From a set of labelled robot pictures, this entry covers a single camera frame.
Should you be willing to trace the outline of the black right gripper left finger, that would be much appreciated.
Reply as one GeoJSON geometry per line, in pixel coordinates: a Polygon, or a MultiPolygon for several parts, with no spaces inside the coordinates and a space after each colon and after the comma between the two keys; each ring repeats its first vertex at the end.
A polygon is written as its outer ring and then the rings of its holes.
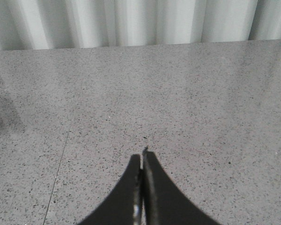
{"type": "Polygon", "coordinates": [[[81,225],[141,224],[141,157],[133,154],[120,180],[81,225]]]}

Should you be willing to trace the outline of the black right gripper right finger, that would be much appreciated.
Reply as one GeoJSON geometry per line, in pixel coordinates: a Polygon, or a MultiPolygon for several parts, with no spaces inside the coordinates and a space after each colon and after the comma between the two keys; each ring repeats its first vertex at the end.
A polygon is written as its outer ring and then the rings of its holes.
{"type": "Polygon", "coordinates": [[[148,225],[217,225],[170,179],[154,152],[143,151],[143,199],[148,225]]]}

